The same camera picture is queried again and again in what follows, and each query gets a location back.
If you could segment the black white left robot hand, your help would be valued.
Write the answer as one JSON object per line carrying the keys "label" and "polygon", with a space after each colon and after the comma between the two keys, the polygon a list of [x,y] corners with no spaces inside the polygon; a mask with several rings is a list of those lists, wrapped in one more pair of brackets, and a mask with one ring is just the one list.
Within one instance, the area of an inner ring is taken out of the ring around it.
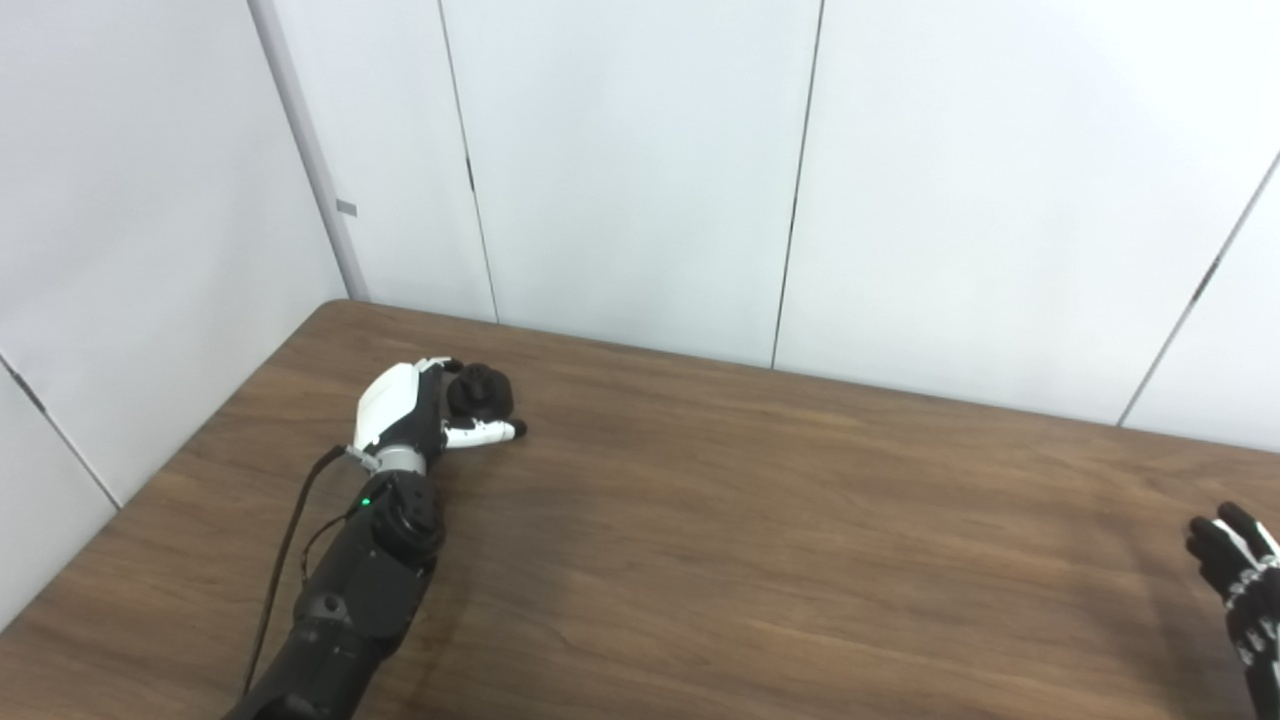
{"label": "black white left robot hand", "polygon": [[425,357],[398,363],[358,400],[348,454],[371,474],[426,475],[447,451],[525,437],[507,374],[483,363]]}

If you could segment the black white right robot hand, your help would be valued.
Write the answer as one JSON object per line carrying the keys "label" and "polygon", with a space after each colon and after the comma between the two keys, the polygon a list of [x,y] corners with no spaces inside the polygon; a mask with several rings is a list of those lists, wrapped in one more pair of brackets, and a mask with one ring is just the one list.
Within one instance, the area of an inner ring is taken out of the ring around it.
{"label": "black white right robot hand", "polygon": [[1279,717],[1279,544],[1234,502],[1187,524],[1187,552],[1217,593],[1257,719]]}

